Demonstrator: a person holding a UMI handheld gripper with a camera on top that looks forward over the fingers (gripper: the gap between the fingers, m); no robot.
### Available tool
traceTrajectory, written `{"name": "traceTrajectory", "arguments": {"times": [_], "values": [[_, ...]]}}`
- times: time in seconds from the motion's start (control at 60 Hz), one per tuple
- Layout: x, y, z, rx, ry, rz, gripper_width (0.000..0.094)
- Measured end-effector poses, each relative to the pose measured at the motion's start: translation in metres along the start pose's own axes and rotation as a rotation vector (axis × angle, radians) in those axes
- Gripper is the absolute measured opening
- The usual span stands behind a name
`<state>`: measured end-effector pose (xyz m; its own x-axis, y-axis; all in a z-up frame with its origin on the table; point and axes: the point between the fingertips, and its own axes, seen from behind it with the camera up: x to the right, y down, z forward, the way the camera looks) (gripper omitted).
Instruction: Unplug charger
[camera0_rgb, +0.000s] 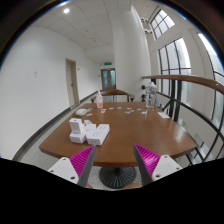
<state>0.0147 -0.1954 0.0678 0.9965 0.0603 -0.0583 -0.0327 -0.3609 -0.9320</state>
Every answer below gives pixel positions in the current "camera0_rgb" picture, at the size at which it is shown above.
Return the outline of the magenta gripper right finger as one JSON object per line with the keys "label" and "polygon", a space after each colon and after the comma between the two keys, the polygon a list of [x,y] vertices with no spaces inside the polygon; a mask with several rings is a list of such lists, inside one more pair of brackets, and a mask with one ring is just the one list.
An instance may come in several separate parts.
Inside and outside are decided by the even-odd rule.
{"label": "magenta gripper right finger", "polygon": [[138,144],[134,145],[133,154],[144,186],[182,169],[170,156],[159,156]]}

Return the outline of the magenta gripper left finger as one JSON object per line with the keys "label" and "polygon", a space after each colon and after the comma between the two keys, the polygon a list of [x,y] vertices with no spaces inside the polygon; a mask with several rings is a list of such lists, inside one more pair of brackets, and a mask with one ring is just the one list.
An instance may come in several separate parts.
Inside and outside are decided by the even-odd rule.
{"label": "magenta gripper left finger", "polygon": [[49,172],[78,186],[85,187],[96,157],[96,147],[90,146],[77,154],[59,159]]}

